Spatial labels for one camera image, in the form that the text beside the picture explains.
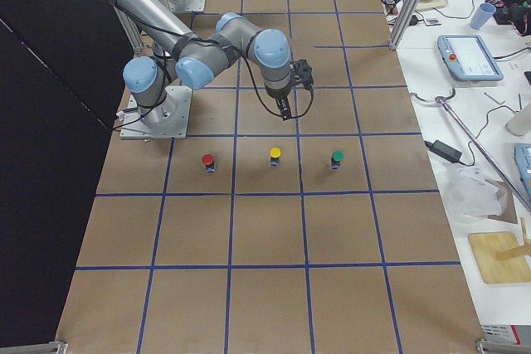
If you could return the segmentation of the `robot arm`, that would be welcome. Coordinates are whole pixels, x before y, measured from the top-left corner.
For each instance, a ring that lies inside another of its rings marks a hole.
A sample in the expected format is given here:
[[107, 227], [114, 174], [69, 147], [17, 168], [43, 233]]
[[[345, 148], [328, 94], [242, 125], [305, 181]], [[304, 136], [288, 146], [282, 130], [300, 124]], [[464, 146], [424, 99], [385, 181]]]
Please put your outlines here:
[[200, 89], [232, 66], [239, 58], [256, 63], [266, 93], [279, 109], [279, 117], [290, 119], [288, 94], [295, 84], [290, 64], [290, 45], [276, 29], [261, 29], [245, 17], [228, 12], [216, 32], [200, 38], [169, 8], [168, 0], [109, 0], [144, 29], [177, 62], [178, 78], [192, 89]]

